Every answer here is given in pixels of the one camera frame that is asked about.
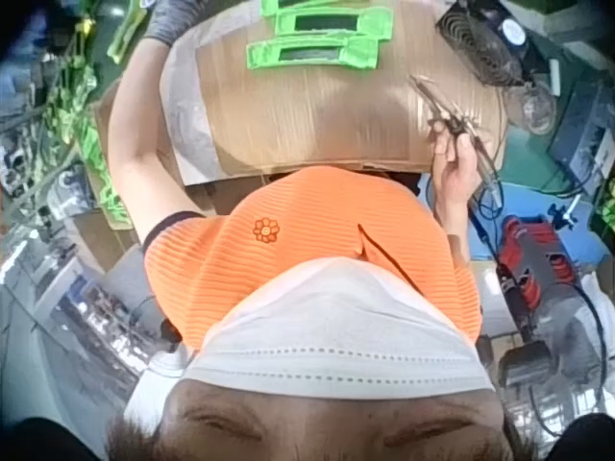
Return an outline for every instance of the flower emblem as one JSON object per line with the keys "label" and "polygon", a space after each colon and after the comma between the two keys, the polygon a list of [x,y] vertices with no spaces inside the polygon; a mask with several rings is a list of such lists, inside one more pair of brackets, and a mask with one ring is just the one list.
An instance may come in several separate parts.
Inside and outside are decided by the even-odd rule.
{"label": "flower emblem", "polygon": [[269,218],[262,218],[255,222],[253,232],[259,242],[275,242],[278,240],[280,226],[278,226],[278,221]]}

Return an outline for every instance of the black sleeve cuff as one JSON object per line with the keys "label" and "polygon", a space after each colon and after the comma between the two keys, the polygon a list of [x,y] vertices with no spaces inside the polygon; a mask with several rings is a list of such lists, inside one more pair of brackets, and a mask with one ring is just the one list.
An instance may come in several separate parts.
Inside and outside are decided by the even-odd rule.
{"label": "black sleeve cuff", "polygon": [[196,211],[178,211],[177,213],[173,213],[168,215],[162,221],[157,223],[150,233],[147,234],[145,240],[143,240],[142,249],[143,252],[146,253],[147,249],[150,247],[152,242],[158,237],[163,231],[170,228],[171,226],[176,225],[177,223],[190,218],[204,218],[201,213],[197,213]]}

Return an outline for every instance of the orange shirt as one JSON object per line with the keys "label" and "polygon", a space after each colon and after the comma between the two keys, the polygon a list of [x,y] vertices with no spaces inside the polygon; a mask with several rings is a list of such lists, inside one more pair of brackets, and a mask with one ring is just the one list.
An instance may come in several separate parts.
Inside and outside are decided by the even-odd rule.
{"label": "orange shirt", "polygon": [[253,192],[229,216],[171,216],[144,246],[159,304],[195,349],[264,283],[326,256],[378,264],[410,282],[473,341],[479,336],[479,294],[469,268],[454,266],[431,212],[384,178],[305,168]]}

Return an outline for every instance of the glove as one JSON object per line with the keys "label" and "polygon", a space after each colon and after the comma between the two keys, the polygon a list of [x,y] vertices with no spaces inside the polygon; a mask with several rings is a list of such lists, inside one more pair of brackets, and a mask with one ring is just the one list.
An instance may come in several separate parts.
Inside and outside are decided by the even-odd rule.
{"label": "glove", "polygon": [[144,37],[172,46],[199,22],[205,3],[204,0],[158,0]]}

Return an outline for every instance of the woman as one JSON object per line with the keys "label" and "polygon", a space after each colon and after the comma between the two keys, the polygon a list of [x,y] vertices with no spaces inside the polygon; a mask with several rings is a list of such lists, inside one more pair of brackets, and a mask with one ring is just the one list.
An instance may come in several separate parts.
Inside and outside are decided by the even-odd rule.
{"label": "woman", "polygon": [[312,167],[205,218],[149,135],[169,47],[200,10],[159,1],[109,138],[152,289],[200,352],[155,434],[120,423],[110,458],[521,459],[473,346],[468,136],[435,127],[435,216],[395,182]]}

